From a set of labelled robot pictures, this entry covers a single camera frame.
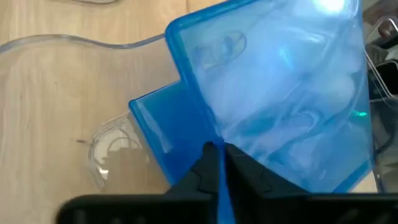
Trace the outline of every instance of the green light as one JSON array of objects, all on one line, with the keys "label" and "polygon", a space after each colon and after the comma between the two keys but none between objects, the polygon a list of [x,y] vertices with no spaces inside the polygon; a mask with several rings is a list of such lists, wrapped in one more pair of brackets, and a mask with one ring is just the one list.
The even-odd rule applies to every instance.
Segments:
[{"label": "green light", "polygon": [[366,115],[368,115],[368,113],[367,112],[354,111],[354,115],[355,116],[366,116]]}]

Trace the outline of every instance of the blue plastic lid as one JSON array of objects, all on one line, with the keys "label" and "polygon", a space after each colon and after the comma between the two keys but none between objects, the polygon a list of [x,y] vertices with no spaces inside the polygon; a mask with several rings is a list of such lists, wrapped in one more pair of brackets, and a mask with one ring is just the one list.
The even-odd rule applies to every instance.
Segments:
[{"label": "blue plastic lid", "polygon": [[227,1],[173,21],[166,40],[209,138],[311,192],[369,172],[360,0]]}]

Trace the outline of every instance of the transparent plastic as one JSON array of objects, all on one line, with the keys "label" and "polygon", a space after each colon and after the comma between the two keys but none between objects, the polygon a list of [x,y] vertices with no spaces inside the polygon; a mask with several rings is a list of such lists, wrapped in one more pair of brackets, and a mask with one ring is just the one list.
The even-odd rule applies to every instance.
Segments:
[{"label": "transparent plastic", "polygon": [[361,1],[227,1],[166,41],[212,135],[310,192],[373,168]]},{"label": "transparent plastic", "polygon": [[169,188],[134,122],[106,124],[178,80],[162,35],[126,45],[15,40],[0,46],[0,79],[0,223],[52,223],[79,195]]},{"label": "transparent plastic", "polygon": [[382,16],[366,41],[375,173],[384,192],[398,192],[397,25],[396,17]]}]

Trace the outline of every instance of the wooden surface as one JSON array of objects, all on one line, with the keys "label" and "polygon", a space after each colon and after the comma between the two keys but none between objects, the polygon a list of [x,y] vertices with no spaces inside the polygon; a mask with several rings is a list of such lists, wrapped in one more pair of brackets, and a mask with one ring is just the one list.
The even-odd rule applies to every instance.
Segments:
[{"label": "wooden surface", "polygon": [[[2,0],[0,44],[37,34],[137,42],[163,33],[173,19],[217,2]],[[163,41],[110,50],[54,40],[1,54],[0,223],[52,223],[62,202],[83,194],[165,192],[169,185],[138,134],[130,136],[137,139],[134,144],[112,143],[116,149],[99,155],[109,172],[102,189],[87,168],[87,155],[92,133],[126,112],[129,100],[176,80]],[[120,137],[125,136],[109,133],[110,139]],[[110,144],[109,139],[102,144]]]}]

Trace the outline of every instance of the wood grain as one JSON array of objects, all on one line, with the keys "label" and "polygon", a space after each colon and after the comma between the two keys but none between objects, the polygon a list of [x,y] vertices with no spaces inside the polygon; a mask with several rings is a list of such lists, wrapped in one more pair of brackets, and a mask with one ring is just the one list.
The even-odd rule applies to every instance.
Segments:
[{"label": "wood grain", "polygon": [[[3,0],[0,44],[37,34],[137,42],[218,2]],[[126,112],[129,100],[176,80],[162,40],[114,50],[59,39],[0,54],[0,223],[52,223],[61,203],[83,194],[165,192],[169,184],[143,142],[143,150],[109,153],[103,189],[86,164],[93,131]]]}]

